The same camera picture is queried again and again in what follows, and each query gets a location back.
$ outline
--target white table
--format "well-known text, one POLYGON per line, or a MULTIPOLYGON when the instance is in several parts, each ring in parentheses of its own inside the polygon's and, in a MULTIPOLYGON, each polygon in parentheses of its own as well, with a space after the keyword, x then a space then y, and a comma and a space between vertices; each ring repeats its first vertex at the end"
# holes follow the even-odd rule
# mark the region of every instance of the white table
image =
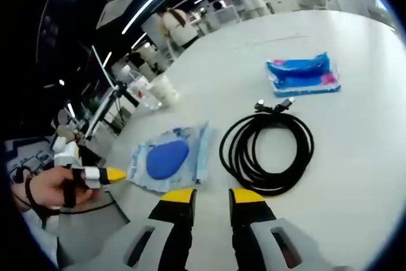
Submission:
MULTIPOLYGON (((312 236, 335 265, 361 270, 380 252, 406 202, 406 56, 391 29, 338 11, 281 13, 242 22, 200 38, 168 69, 181 93, 173 107, 134 114, 107 157, 127 168, 134 145, 175 126, 210 120, 218 133, 209 151, 208 181, 197 187, 188 270, 236 270, 228 188, 218 146, 224 132, 265 99, 274 106, 265 76, 271 58, 308 58, 328 51, 341 70, 342 91, 297 97, 289 113, 315 138, 315 153, 298 184, 267 199, 278 218, 312 236)), ((285 130, 258 143, 264 168, 280 171, 295 153, 285 130)), ((112 193, 127 217, 147 217, 157 195, 122 182, 112 193)))

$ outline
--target blue sponge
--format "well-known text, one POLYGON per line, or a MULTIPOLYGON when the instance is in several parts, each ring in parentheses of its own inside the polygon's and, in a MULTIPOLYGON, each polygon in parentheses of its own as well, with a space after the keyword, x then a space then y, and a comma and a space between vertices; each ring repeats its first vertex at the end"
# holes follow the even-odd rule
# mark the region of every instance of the blue sponge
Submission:
POLYGON ((167 179, 180 169, 188 154, 188 143, 182 140, 158 145, 147 155, 147 173, 153 179, 167 179))

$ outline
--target white cup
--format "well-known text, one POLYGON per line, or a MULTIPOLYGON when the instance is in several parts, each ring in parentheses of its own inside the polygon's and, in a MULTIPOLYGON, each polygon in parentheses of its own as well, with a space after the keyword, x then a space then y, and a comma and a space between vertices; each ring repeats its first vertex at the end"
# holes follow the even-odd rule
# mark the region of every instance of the white cup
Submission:
POLYGON ((162 106, 170 106, 179 100, 179 93, 165 74, 157 76, 151 82, 151 86, 149 92, 162 103, 162 106))

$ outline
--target human hand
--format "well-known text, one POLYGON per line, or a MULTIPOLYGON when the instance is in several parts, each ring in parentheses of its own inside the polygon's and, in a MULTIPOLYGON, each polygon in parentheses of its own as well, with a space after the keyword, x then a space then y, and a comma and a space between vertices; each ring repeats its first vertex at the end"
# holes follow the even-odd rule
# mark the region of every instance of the human hand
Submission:
MULTIPOLYGON (((73 180, 72 170, 57 166, 43 171, 33 177, 30 182, 30 190, 35 202, 42 206, 63 206, 63 181, 73 180)), ((75 188, 76 204, 81 204, 96 195, 91 189, 75 188)))

